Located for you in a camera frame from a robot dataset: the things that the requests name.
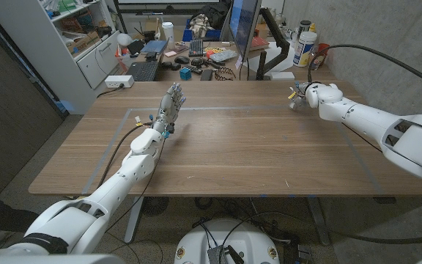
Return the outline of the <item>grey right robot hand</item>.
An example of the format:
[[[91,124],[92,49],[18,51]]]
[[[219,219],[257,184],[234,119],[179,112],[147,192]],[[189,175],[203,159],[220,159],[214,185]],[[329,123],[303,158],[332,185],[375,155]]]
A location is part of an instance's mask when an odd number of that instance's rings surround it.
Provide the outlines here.
[[[295,86],[289,88],[290,93],[288,100],[290,109],[296,111],[307,106],[306,89],[309,84],[309,82],[300,83],[296,81]]]

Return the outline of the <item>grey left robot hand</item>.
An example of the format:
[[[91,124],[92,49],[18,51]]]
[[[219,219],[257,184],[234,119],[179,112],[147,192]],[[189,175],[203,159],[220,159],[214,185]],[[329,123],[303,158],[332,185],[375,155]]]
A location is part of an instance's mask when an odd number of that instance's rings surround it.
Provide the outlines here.
[[[186,97],[182,92],[181,83],[173,83],[162,97],[158,114],[152,123],[152,129],[165,135],[167,132],[174,132],[174,122],[178,118],[179,110]]]

